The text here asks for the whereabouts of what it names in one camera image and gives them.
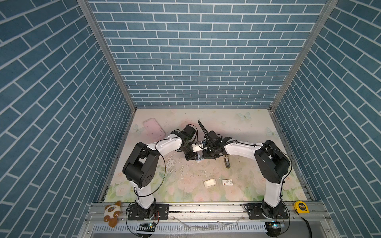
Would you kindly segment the staple box tray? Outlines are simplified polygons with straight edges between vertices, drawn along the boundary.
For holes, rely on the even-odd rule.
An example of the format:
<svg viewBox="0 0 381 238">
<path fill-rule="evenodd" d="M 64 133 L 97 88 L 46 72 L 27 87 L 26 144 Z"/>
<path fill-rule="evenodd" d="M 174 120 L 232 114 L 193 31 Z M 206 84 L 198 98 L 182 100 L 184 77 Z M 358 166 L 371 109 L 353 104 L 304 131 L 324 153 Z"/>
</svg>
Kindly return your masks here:
<svg viewBox="0 0 381 238">
<path fill-rule="evenodd" d="M 206 188 L 208 188 L 208 187 L 216 185 L 216 180 L 213 179 L 213 178 L 212 179 L 208 179 L 208 180 L 204 181 L 203 184 L 204 184 L 204 186 Z"/>
</svg>

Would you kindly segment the white staple box sleeve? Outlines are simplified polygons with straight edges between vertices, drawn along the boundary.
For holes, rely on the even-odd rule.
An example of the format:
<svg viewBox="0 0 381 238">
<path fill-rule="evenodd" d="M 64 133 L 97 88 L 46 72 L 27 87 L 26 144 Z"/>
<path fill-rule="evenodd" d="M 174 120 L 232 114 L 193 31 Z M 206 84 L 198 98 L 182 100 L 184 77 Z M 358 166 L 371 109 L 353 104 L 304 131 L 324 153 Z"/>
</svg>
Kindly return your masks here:
<svg viewBox="0 0 381 238">
<path fill-rule="evenodd" d="M 231 185 L 233 185 L 233 181 L 231 179 L 223 179 L 222 185 L 223 186 L 231 186 Z"/>
</svg>

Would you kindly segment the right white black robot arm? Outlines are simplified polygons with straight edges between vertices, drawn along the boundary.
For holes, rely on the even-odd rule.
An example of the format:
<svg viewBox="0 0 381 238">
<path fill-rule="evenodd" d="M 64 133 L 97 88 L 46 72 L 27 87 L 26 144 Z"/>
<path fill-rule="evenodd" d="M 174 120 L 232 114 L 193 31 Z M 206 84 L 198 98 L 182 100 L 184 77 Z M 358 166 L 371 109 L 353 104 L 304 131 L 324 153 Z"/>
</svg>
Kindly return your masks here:
<svg viewBox="0 0 381 238">
<path fill-rule="evenodd" d="M 207 131 L 201 121 L 198 121 L 198 124 L 204 133 L 204 140 L 192 145 L 193 152 L 201 153 L 202 159 L 217 159 L 225 155 L 237 155 L 256 161 L 262 176 L 266 180 L 262 213 L 268 219 L 276 217 L 282 208 L 283 182 L 292 170 L 291 162 L 286 154 L 271 140 L 258 144 L 241 142 Z"/>
</svg>

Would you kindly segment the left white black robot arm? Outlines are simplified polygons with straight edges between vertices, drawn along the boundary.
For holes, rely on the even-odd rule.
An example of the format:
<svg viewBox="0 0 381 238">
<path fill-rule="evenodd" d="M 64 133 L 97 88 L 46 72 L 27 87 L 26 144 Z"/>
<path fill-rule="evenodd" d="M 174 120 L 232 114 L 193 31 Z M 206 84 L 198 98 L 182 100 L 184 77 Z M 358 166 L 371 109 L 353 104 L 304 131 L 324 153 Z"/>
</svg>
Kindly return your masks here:
<svg viewBox="0 0 381 238">
<path fill-rule="evenodd" d="M 122 172 L 134 188 L 139 208 L 149 210 L 156 202 L 150 182 L 155 175 L 159 158 L 172 151 L 180 151 L 184 153 L 187 161 L 197 160 L 198 153 L 194 152 L 192 147 L 197 136 L 196 126 L 188 124 L 181 131 L 174 130 L 167 138 L 157 142 L 151 144 L 139 142 L 135 145 Z"/>
</svg>

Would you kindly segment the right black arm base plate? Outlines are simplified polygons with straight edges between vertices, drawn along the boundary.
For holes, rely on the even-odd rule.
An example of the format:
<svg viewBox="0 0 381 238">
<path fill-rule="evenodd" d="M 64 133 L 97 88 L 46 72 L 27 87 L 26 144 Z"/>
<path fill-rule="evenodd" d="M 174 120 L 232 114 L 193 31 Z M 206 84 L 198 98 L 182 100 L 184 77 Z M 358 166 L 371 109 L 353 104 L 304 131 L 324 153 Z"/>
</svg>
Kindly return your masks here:
<svg viewBox="0 0 381 238">
<path fill-rule="evenodd" d="M 243 205 L 244 210 L 248 213 L 250 220 L 260 219 L 288 219 L 289 213 L 286 206 L 281 202 L 275 208 L 266 203 L 247 203 Z"/>
</svg>

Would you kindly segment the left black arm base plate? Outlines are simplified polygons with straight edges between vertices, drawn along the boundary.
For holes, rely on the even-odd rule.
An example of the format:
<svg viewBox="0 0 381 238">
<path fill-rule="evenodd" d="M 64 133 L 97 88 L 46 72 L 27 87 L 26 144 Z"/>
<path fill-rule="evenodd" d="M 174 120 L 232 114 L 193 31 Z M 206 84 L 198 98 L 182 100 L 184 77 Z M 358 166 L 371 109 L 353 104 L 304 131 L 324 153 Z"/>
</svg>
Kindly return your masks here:
<svg viewBox="0 0 381 238">
<path fill-rule="evenodd" d="M 156 216 L 156 220 L 168 220 L 169 204 L 153 203 L 148 209 L 144 209 L 136 203 L 129 205 L 127 209 L 127 219 L 129 221 L 152 220 Z"/>
</svg>

